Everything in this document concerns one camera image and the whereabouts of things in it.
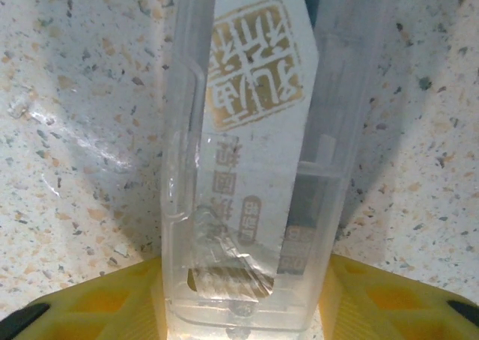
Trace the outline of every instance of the granite countertop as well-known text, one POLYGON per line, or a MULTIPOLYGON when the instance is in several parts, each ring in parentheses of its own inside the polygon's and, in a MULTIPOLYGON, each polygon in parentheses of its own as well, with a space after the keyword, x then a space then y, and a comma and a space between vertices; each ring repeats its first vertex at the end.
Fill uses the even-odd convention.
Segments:
MULTIPOLYGON (((159 254, 176 6, 0 0, 0 318, 159 254)), ((478 12, 397 1, 334 249, 475 302, 478 12)))

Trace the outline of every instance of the white speckled surface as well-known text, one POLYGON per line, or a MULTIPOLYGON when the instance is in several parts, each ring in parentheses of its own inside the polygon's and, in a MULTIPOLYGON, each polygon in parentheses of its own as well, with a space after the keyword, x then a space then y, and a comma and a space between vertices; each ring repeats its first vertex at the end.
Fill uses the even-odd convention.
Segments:
MULTIPOLYGON (((0 318, 159 253, 175 1, 0 0, 0 318)), ((478 13, 398 0, 335 245, 475 302, 478 13)))

